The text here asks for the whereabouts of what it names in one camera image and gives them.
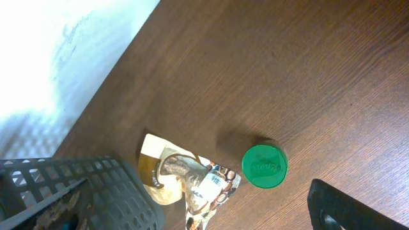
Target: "snack wrapper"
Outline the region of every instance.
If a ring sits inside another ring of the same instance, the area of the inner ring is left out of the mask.
[[[185,193],[188,230],[204,230],[241,179],[231,169],[151,134],[143,142],[138,170],[146,191],[161,205],[179,201]]]

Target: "plastic crate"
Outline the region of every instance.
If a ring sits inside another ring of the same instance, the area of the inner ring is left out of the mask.
[[[95,208],[88,229],[164,227],[164,213],[143,188],[132,167],[116,156],[0,160],[0,221],[87,178]]]

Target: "green bottle cap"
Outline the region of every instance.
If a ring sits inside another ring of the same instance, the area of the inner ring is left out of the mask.
[[[288,160],[285,152],[274,144],[257,144],[245,153],[242,169],[254,186],[274,188],[286,179]]]

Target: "wood grain surface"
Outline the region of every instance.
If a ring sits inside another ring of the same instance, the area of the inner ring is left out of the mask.
[[[319,178],[409,225],[409,1],[162,0],[60,146],[135,165],[146,132],[240,172],[259,137],[289,174],[245,178],[208,229],[312,229]],[[184,201],[165,206],[184,229]]]

